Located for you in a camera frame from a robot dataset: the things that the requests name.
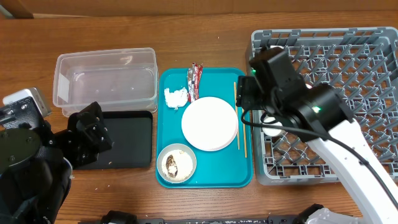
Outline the red silver snack wrapper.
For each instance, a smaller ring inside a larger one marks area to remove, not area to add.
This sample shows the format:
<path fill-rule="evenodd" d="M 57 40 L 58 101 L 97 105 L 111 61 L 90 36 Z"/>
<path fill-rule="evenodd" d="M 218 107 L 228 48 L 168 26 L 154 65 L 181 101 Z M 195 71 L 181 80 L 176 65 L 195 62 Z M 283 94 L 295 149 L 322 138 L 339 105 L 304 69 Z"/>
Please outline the red silver snack wrapper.
<path fill-rule="evenodd" d="M 199 65 L 195 62 L 192 63 L 192 67 L 187 72 L 187 84 L 188 84 L 188 100 L 194 102 L 199 99 L 199 85 L 201 76 L 203 74 L 203 65 Z"/>

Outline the wooden chopstick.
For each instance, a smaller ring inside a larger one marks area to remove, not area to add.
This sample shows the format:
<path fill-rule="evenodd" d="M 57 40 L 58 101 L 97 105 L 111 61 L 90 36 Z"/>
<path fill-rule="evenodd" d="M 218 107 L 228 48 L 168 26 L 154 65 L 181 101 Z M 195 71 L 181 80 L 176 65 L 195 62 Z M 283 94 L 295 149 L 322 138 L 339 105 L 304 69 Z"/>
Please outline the wooden chopstick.
<path fill-rule="evenodd" d="M 241 117 L 242 123 L 243 123 L 243 120 L 244 120 L 244 115 L 245 115 L 244 113 L 245 113 L 244 109 L 242 108 L 242 117 Z M 246 140 L 246 126 L 245 126 L 244 123 L 243 123 L 243 141 L 244 141 L 244 156 L 245 156 L 245 158 L 248 158 L 247 140 Z"/>
<path fill-rule="evenodd" d="M 236 138 L 237 138 L 237 143 L 238 143 L 238 150 L 240 150 L 240 137 L 239 137 L 239 120 L 238 120 L 238 107 L 236 106 L 236 97 L 237 97 L 237 83 L 234 82 L 234 110 L 236 113 L 237 117 L 237 133 L 236 133 Z"/>

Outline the white round plate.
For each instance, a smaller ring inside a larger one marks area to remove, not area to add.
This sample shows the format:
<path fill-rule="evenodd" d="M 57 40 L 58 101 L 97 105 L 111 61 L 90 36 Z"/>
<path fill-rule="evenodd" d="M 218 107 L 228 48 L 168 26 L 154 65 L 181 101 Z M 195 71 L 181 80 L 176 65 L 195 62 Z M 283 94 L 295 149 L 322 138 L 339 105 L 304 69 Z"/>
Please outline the white round plate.
<path fill-rule="evenodd" d="M 202 151 L 219 151 L 236 138 L 237 117 L 225 100 L 213 96 L 191 103 L 182 115 L 182 133 L 193 147 Z"/>

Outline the white napkin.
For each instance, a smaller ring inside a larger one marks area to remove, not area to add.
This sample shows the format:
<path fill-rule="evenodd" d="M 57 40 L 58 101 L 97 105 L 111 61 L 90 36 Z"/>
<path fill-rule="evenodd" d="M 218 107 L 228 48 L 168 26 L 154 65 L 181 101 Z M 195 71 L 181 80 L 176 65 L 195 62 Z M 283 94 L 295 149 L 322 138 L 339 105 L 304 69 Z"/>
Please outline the white napkin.
<path fill-rule="evenodd" d="M 185 87 L 173 92 L 170 92 L 170 89 L 166 88 L 164 90 L 164 96 L 166 105 L 175 110 L 185 106 L 188 102 L 188 91 Z"/>

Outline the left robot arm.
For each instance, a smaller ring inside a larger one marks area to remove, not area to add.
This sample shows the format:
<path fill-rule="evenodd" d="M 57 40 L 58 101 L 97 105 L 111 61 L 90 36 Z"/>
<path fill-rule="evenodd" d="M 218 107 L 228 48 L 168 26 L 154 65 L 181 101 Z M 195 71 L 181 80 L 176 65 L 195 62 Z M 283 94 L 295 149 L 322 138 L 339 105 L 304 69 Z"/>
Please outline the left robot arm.
<path fill-rule="evenodd" d="M 53 133 L 28 96 L 1 108 L 1 223 L 53 223 L 74 168 L 113 146 L 100 105 L 91 103 Z"/>

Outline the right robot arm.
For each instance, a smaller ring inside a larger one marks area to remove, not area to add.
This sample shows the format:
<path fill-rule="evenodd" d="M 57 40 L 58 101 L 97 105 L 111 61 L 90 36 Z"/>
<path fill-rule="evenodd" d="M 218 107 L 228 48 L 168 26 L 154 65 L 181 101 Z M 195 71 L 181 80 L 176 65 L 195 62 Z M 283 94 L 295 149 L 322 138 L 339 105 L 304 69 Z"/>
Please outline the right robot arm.
<path fill-rule="evenodd" d="M 243 114 L 263 110 L 274 120 L 242 123 L 296 135 L 331 167 L 363 214 L 362 223 L 397 223 L 397 184 L 336 88 L 308 88 L 281 47 L 261 49 L 249 66 L 253 75 L 239 77 L 236 105 Z"/>

